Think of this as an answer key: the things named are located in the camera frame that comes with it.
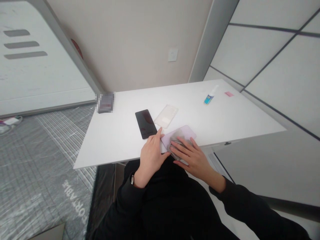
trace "finger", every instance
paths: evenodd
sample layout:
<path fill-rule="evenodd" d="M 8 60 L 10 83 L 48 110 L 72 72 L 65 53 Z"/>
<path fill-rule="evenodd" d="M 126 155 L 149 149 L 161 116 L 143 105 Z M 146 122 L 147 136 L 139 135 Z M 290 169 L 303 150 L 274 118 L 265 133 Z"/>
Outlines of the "finger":
<path fill-rule="evenodd" d="M 162 155 L 161 155 L 161 159 L 162 159 L 163 161 L 166 160 L 167 157 L 170 156 L 170 154 L 171 154 L 171 152 L 166 152 L 166 153 L 162 154 Z"/>
<path fill-rule="evenodd" d="M 190 158 L 189 156 L 183 154 L 182 152 L 180 152 L 178 149 L 174 148 L 174 147 L 170 147 L 170 150 L 177 155 L 178 157 L 182 158 L 183 160 L 185 160 L 188 164 L 190 162 Z"/>
<path fill-rule="evenodd" d="M 198 151 L 202 151 L 201 148 L 198 146 L 198 144 L 196 143 L 196 141 L 192 137 L 190 138 L 190 140 L 191 140 L 193 147 L 195 149 L 197 149 Z"/>
<path fill-rule="evenodd" d="M 149 137 L 148 137 L 148 140 L 147 140 L 147 142 L 146 142 L 146 143 L 150 143 L 150 142 L 151 142 L 151 140 L 153 139 L 153 137 L 154 137 L 154 135 L 149 136 Z"/>
<path fill-rule="evenodd" d="M 154 138 L 153 138 L 152 141 L 151 141 L 153 144 L 155 144 L 155 145 L 158 145 L 158 144 L 159 144 L 161 131 L 162 131 L 162 127 L 159 128 L 159 130 L 157 131 L 157 134 L 154 135 Z"/>
<path fill-rule="evenodd" d="M 161 127 L 161 128 L 159 128 L 159 130 L 158 130 L 158 132 L 157 132 L 156 136 L 160 137 L 160 135 L 161 135 L 161 131 L 162 131 L 162 127 Z"/>
<path fill-rule="evenodd" d="M 171 141 L 171 144 L 172 144 L 173 146 L 175 146 L 177 149 L 179 149 L 180 152 L 183 152 L 184 154 L 186 154 L 186 155 L 188 155 L 189 157 L 191 157 L 192 152 L 189 151 L 188 149 L 182 147 L 180 144 L 178 144 L 178 143 L 176 143 L 176 142 L 174 142 L 174 141 Z"/>
<path fill-rule="evenodd" d="M 191 152 L 194 152 L 195 148 L 193 146 L 191 146 L 185 139 L 181 138 L 181 137 L 177 137 L 177 139 L 183 143 L 183 145 L 185 145 L 187 147 L 187 149 L 189 149 Z"/>
<path fill-rule="evenodd" d="M 175 160 L 175 161 L 173 161 L 173 163 L 174 163 L 174 164 L 177 164 L 179 167 L 183 168 L 183 169 L 186 170 L 186 171 L 189 170 L 189 166 L 186 165 L 186 164 L 184 164 L 184 163 L 182 163 L 182 162 L 180 162 L 180 161 Z"/>

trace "plastic-wrapped mattress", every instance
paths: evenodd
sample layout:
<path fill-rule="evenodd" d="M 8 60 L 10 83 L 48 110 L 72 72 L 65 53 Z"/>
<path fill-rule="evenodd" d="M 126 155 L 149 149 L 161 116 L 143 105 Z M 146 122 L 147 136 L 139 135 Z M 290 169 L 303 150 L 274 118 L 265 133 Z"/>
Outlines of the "plastic-wrapped mattress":
<path fill-rule="evenodd" d="M 0 138 L 0 239 L 28 239 L 63 222 L 63 239 L 85 238 L 96 168 L 73 164 L 94 110 L 25 117 Z"/>

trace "black smartphone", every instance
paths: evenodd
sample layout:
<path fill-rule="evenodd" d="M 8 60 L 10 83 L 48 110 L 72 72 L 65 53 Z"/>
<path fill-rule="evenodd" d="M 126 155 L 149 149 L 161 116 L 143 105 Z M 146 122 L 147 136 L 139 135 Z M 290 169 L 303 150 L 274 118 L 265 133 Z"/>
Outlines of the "black smartphone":
<path fill-rule="evenodd" d="M 148 109 L 136 112 L 136 118 L 138 121 L 142 139 L 146 139 L 157 133 L 156 126 L 153 123 Z"/>

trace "electrical outlet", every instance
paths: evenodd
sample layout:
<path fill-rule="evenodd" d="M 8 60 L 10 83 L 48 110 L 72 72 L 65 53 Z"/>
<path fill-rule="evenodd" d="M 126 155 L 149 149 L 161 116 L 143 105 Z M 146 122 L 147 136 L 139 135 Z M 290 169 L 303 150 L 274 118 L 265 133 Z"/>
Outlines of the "electrical outlet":
<path fill-rule="evenodd" d="M 175 62 L 178 57 L 178 49 L 177 48 L 170 48 L 168 54 L 168 62 Z"/>

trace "black jacket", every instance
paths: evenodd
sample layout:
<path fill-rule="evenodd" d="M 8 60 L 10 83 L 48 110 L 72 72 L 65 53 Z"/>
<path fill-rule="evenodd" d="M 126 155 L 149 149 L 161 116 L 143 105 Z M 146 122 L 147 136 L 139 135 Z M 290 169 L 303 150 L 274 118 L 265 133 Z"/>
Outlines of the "black jacket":
<path fill-rule="evenodd" d="M 222 224 L 208 192 L 185 172 L 155 174 L 144 189 L 131 185 L 132 174 L 125 174 L 95 239 L 238 239 Z M 228 215 L 247 224 L 261 240 L 309 239 L 299 224 L 281 217 L 241 185 L 226 179 L 221 194 L 210 192 L 224 203 Z"/>

